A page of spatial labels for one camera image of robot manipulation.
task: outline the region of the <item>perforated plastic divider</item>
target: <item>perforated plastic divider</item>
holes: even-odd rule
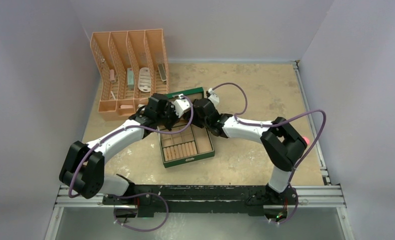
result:
[[[115,67],[116,76],[118,78],[117,83],[117,99],[124,99],[124,89],[126,87],[126,69],[121,61],[121,57],[118,54],[117,47],[115,45],[112,34],[109,34],[109,51],[112,57],[113,65]]]
[[[168,93],[168,59],[165,52],[163,30],[149,31],[157,34],[147,37],[146,30],[135,30],[94,32],[91,37],[90,47],[103,82],[98,111],[106,121],[126,120],[135,113],[139,104],[147,104],[147,98],[151,94]],[[132,42],[129,32],[133,33],[134,42]],[[153,52],[156,51],[152,47],[154,43],[157,43],[158,49],[161,49],[162,46],[162,52],[160,50]],[[143,67],[149,67],[151,92],[141,92],[138,88],[140,64]],[[161,80],[158,64],[165,66],[167,76],[165,83]],[[129,90],[127,86],[127,68],[129,67],[134,73],[134,91]],[[115,70],[116,82],[110,81],[111,68]],[[121,108],[123,105],[133,105],[133,108]]]

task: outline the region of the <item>beige tabletop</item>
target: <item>beige tabletop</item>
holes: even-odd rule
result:
[[[196,87],[205,90],[224,82],[240,85],[247,94],[248,108],[241,118],[270,121],[305,112],[298,80],[291,64],[170,64],[170,92]],[[95,140],[124,121],[104,121],[98,113],[100,84],[84,132],[83,142]],[[245,106],[234,86],[216,90],[220,113],[237,113]],[[292,122],[302,135],[313,140],[307,118]],[[273,164],[261,144],[244,139],[211,136],[215,157],[164,168],[156,133],[135,142],[105,166],[107,174],[121,174],[136,184],[265,185]],[[324,185],[316,151],[299,166],[293,185]]]

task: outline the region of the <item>cable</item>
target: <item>cable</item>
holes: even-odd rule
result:
[[[296,195],[296,205],[295,205],[293,211],[291,212],[290,216],[287,217],[286,220],[284,220],[284,221],[282,221],[282,222],[278,222],[279,224],[280,224],[280,223],[281,223],[281,224],[282,224],[282,223],[285,223],[285,222],[287,222],[290,218],[292,218],[292,216],[295,214],[296,210],[298,209],[298,204],[299,204],[299,201],[298,201],[298,193],[297,193],[296,189],[295,189],[294,187],[292,187],[292,185],[291,185],[291,180],[292,180],[293,175],[295,174],[296,169],[298,168],[298,166],[299,166],[299,165],[302,163],[302,161],[307,157],[307,155],[310,153],[310,151],[314,148],[314,146],[316,145],[317,141],[319,140],[319,138],[320,138],[320,136],[321,136],[321,133],[323,132],[324,127],[325,127],[325,125],[326,125],[326,120],[327,120],[326,112],[324,112],[324,111],[321,110],[321,109],[311,110],[311,111],[307,111],[307,112],[301,113],[301,114],[299,114],[299,115],[296,115],[296,116],[294,116],[294,117],[292,117],[292,118],[289,118],[289,119],[287,119],[287,120],[285,120],[285,121],[282,121],[282,122],[280,122],[280,123],[277,123],[277,124],[262,124],[262,125],[261,125],[261,124],[257,124],[257,123],[244,122],[244,121],[241,121],[240,119],[238,119],[237,116],[238,116],[238,115],[244,114],[244,113],[246,112],[246,110],[248,109],[248,97],[246,96],[245,91],[243,90],[243,88],[241,88],[239,85],[237,85],[237,84],[234,83],[234,82],[224,82],[224,83],[221,83],[221,84],[219,84],[219,85],[213,87],[212,90],[215,90],[215,89],[217,89],[217,88],[219,88],[219,87],[221,87],[221,86],[224,86],[224,85],[233,85],[233,86],[236,86],[236,87],[241,91],[241,93],[243,94],[243,97],[244,97],[244,109],[243,109],[243,111],[241,111],[241,112],[239,112],[239,113],[235,113],[235,114],[234,114],[234,119],[235,119],[238,123],[240,123],[240,124],[242,124],[242,125],[245,125],[245,126],[278,128],[278,127],[280,127],[280,126],[282,126],[282,125],[288,124],[288,123],[290,123],[290,122],[292,122],[292,121],[295,121],[295,120],[297,120],[297,119],[300,119],[300,118],[302,118],[302,117],[304,117],[304,116],[307,116],[307,115],[310,115],[310,114],[313,114],[313,113],[316,113],[316,112],[320,112],[320,113],[322,114],[322,123],[321,123],[321,126],[320,126],[320,128],[319,128],[318,134],[315,136],[314,141],[313,141],[312,144],[309,146],[308,150],[307,150],[307,151],[302,155],[302,157],[295,163],[295,165],[294,165],[294,167],[293,167],[293,170],[291,171],[291,174],[290,174],[290,177],[289,177],[289,180],[288,180],[288,186],[294,190],[294,193],[295,193],[295,195]]]
[[[153,129],[153,128],[150,128],[150,127],[147,127],[147,126],[130,125],[130,126],[127,126],[126,128],[120,128],[120,129],[118,129],[118,130],[116,130],[114,132],[111,132],[110,134],[108,134],[107,136],[102,138],[100,140],[100,142],[98,142],[94,146],[92,146],[90,148],[90,150],[81,159],[81,161],[79,162],[79,164],[78,164],[77,168],[75,169],[75,172],[74,172],[74,174],[72,176],[71,183],[69,184],[68,196],[70,198],[76,198],[76,197],[78,197],[80,195],[79,193],[73,195],[73,189],[74,189],[75,179],[77,179],[77,176],[78,176],[78,174],[80,172],[81,167],[83,166],[84,162],[86,162],[86,160],[89,158],[90,154],[92,154],[92,152],[94,150],[96,150],[96,148],[98,148],[98,146],[100,144],[103,144],[104,142],[106,142],[107,140],[112,138],[113,136],[115,136],[115,135],[117,135],[117,134],[119,134],[119,133],[121,133],[123,131],[127,131],[128,129],[131,129],[131,128],[140,128],[140,129],[145,129],[145,130],[148,130],[148,131],[151,131],[151,132],[154,132],[154,133],[168,134],[168,135],[179,134],[179,133],[183,132],[184,130],[186,130],[192,124],[192,120],[193,120],[193,103],[187,96],[185,96],[185,95],[183,95],[183,96],[188,101],[188,103],[190,104],[190,119],[188,120],[188,123],[186,124],[186,126],[184,126],[182,129],[180,129],[178,131],[160,131],[160,130]]]
[[[136,227],[133,227],[133,226],[125,225],[125,224],[121,223],[121,222],[117,219],[117,215],[116,215],[116,210],[117,210],[117,208],[115,208],[115,209],[113,210],[113,218],[115,219],[115,222],[114,222],[114,223],[117,223],[117,224],[121,225],[122,227],[131,229],[131,230],[134,230],[134,231],[138,231],[138,232],[152,232],[152,231],[155,231],[155,230],[159,229],[160,227],[162,227],[162,226],[165,224],[165,222],[167,221],[168,216],[170,215],[170,213],[169,213],[169,210],[168,210],[168,203],[167,203],[167,201],[165,201],[165,199],[164,199],[163,197],[161,197],[160,195],[158,195],[158,194],[156,194],[156,193],[153,193],[153,192],[145,192],[145,193],[140,193],[140,194],[131,195],[131,196],[115,196],[115,195],[112,195],[112,196],[113,196],[114,198],[118,198],[118,199],[132,199],[132,198],[136,198],[136,197],[140,197],[140,196],[145,196],[145,195],[153,195],[153,196],[156,196],[156,197],[160,198],[160,199],[162,200],[163,204],[165,205],[165,210],[166,210],[165,218],[163,219],[163,221],[161,222],[161,224],[159,224],[158,226],[156,226],[156,227],[154,227],[154,228],[150,228],[150,229],[141,229],[141,228],[136,228]]]

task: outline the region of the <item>white wall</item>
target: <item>white wall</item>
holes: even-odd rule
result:
[[[68,0],[0,1],[0,239],[43,239],[98,78]]]
[[[335,0],[299,67],[357,239],[395,239],[395,1]]]
[[[87,34],[163,28],[170,61],[301,59],[333,0],[71,0]]]

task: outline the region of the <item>light green object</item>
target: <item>light green object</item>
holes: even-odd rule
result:
[[[128,89],[134,90],[134,72],[132,68],[127,68],[127,86]]]

